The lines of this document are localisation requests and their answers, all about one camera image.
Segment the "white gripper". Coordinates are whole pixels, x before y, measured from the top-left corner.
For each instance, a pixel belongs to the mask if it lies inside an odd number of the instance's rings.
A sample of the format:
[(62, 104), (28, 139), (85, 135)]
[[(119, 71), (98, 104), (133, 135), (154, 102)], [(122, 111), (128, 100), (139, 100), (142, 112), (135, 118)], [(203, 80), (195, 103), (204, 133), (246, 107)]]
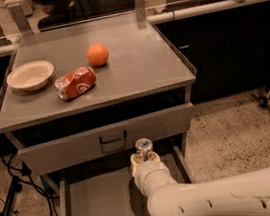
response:
[(143, 180), (147, 175), (157, 170), (168, 171), (167, 166), (160, 161), (160, 157), (157, 153), (150, 152), (148, 158), (149, 161), (145, 161), (139, 164), (139, 158), (137, 154), (132, 154), (130, 156), (134, 179)]

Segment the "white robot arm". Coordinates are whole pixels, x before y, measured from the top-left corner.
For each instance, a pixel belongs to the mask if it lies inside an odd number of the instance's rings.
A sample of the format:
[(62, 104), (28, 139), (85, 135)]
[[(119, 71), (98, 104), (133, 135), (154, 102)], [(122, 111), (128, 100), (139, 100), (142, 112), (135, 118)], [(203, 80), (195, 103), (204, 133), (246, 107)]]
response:
[(270, 168), (183, 184), (173, 179), (157, 153), (130, 159), (150, 216), (270, 216)]

